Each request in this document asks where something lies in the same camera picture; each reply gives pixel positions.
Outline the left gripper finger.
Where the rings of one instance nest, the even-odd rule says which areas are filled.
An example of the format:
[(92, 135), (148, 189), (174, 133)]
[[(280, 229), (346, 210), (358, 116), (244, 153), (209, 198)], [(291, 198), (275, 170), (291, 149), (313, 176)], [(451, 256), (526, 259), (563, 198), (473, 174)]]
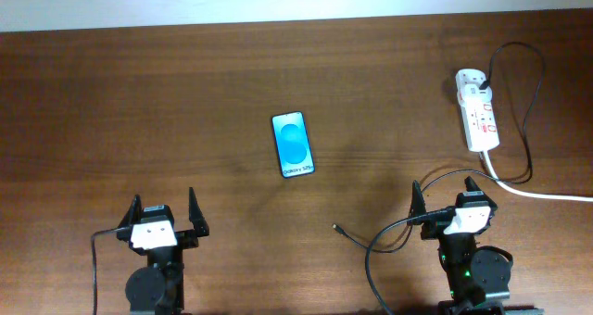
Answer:
[(189, 221), (193, 224), (198, 237), (209, 236), (208, 223), (198, 205), (196, 193), (193, 187), (189, 188)]
[(131, 227), (136, 222), (140, 220), (140, 216), (142, 215), (142, 202), (141, 197), (139, 195), (135, 195), (133, 197), (132, 203), (129, 206), (128, 210), (126, 211), (124, 217), (120, 221), (118, 227)]

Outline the blue screen smartphone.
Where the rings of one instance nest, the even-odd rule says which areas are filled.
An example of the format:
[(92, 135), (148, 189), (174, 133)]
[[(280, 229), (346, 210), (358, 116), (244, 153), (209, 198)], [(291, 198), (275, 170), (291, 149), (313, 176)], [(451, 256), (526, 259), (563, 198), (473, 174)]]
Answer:
[(285, 179), (315, 171), (305, 118), (295, 111), (271, 117), (277, 156)]

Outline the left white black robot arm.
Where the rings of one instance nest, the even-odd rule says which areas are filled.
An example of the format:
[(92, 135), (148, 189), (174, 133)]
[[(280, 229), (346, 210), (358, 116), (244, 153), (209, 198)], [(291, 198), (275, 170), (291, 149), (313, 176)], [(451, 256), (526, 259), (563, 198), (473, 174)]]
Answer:
[(189, 189), (188, 220), (192, 227), (176, 231), (167, 205), (144, 208), (136, 195), (118, 225), (116, 237), (128, 244), (146, 265), (128, 279), (125, 295), (131, 314), (181, 314), (184, 310), (183, 252), (199, 247), (199, 239), (209, 236), (209, 227)]

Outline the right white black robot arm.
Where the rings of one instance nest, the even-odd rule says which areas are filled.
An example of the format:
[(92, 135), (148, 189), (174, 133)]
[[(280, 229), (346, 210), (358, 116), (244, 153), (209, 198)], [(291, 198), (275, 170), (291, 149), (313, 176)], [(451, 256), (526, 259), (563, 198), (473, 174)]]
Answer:
[(512, 255), (498, 247), (479, 246), (476, 237), (490, 227), (498, 209), (470, 177), (466, 190), (446, 208), (427, 211), (418, 182), (412, 183), (412, 225), (423, 240), (439, 243), (439, 262), (447, 275), (451, 299), (438, 303), (439, 314), (502, 314), (510, 297)]

